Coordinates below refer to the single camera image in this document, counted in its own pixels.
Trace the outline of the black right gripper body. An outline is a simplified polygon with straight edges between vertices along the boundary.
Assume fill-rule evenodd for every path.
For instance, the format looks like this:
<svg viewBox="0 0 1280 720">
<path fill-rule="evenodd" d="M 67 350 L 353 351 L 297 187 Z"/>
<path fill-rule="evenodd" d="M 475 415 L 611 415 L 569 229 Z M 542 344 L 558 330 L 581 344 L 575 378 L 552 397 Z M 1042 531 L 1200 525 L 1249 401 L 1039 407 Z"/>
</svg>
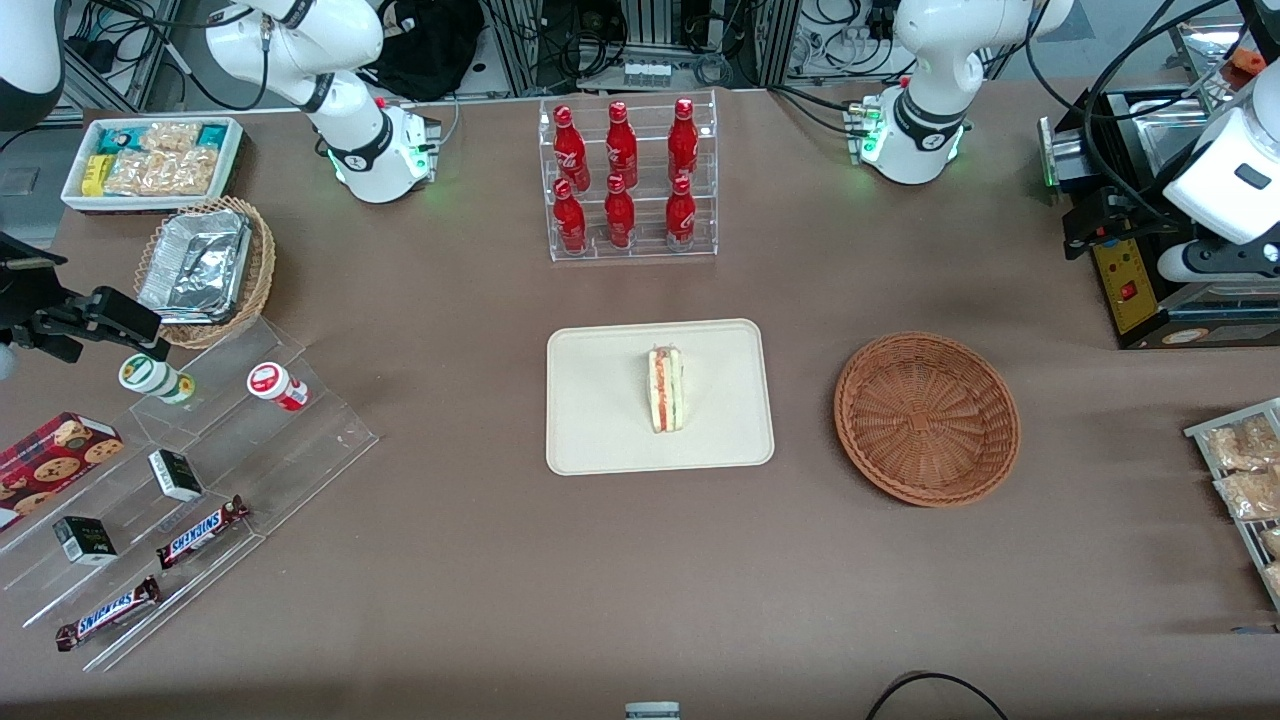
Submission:
<svg viewBox="0 0 1280 720">
<path fill-rule="evenodd" d="M 73 296 L 56 266 L 67 259 L 1 233 L 1 331 L 27 323 L 37 311 L 63 305 Z"/>
</svg>

